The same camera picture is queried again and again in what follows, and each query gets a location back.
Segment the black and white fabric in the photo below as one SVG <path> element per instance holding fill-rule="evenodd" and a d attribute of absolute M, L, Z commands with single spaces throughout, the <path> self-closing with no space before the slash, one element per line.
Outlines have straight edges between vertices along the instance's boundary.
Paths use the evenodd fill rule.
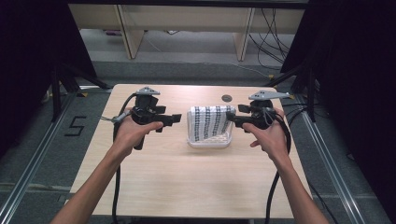
<path fill-rule="evenodd" d="M 193 106 L 190 110 L 189 136 L 192 142 L 226 133 L 230 121 L 226 112 L 235 113 L 231 105 Z"/>

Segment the wooden table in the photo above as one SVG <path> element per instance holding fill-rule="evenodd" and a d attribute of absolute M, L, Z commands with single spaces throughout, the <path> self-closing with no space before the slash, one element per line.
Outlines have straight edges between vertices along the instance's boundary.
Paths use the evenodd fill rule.
<path fill-rule="evenodd" d="M 120 112 L 126 98 L 146 85 L 115 86 L 103 116 Z M 187 111 L 191 106 L 248 105 L 248 96 L 272 88 L 149 85 L 160 91 L 158 105 L 166 115 L 182 114 L 180 123 L 162 133 L 146 136 L 143 149 L 134 150 L 121 165 L 117 214 L 137 217 L 263 218 L 270 186 L 276 173 L 272 161 L 259 147 L 250 148 L 253 134 L 233 127 L 233 140 L 226 148 L 193 148 L 187 143 Z M 223 94 L 233 97 L 230 103 Z M 274 106 L 281 108 L 279 100 Z M 100 120 L 71 193 L 91 174 L 112 144 L 113 124 Z M 292 143 L 290 157 L 303 181 L 304 171 Z M 115 177 L 97 205 L 94 215 L 111 215 Z M 274 195 L 271 217 L 290 218 L 292 213 L 281 181 Z"/>

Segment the forearm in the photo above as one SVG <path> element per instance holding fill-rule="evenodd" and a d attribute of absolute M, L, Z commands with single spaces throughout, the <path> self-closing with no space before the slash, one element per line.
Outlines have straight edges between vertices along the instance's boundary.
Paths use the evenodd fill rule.
<path fill-rule="evenodd" d="M 51 223 L 87 223 L 120 163 L 121 160 L 110 149 Z"/>
<path fill-rule="evenodd" d="M 305 190 L 291 161 L 278 167 L 296 223 L 329 223 Z"/>

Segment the human hand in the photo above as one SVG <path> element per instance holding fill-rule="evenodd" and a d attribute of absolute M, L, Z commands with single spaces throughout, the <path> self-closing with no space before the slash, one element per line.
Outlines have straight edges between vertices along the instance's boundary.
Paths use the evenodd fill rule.
<path fill-rule="evenodd" d="M 139 145 L 145 134 L 160 129 L 162 126 L 162 122 L 151 122 L 149 124 L 140 125 L 134 122 L 131 116 L 125 117 L 120 124 L 116 139 L 113 143 L 113 147 L 117 149 L 116 155 L 123 160 L 131 154 L 134 147 Z"/>
<path fill-rule="evenodd" d="M 282 110 L 275 108 L 275 111 L 281 118 L 284 117 Z M 273 124 L 265 130 L 259 129 L 251 123 L 244 123 L 242 127 L 257 138 L 250 146 L 261 146 L 276 166 L 289 157 L 285 133 L 277 120 L 274 120 Z"/>

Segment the human arm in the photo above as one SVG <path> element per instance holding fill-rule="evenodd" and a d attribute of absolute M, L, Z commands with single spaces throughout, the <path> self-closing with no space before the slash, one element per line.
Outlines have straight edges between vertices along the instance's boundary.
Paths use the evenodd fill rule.
<path fill-rule="evenodd" d="M 276 112 L 283 118 L 283 111 L 277 109 Z M 250 146 L 261 146 L 274 162 L 288 196 L 295 222 L 329 223 L 305 190 L 300 177 L 294 170 L 287 151 L 285 134 L 279 122 L 274 121 L 273 125 L 266 130 L 261 130 L 251 123 L 244 123 L 242 127 L 257 138 Z"/>
<path fill-rule="evenodd" d="M 140 143 L 145 134 L 162 126 L 161 122 L 138 125 L 130 116 L 126 117 L 106 155 L 51 223 L 87 223 L 122 161 L 131 154 L 133 147 Z"/>

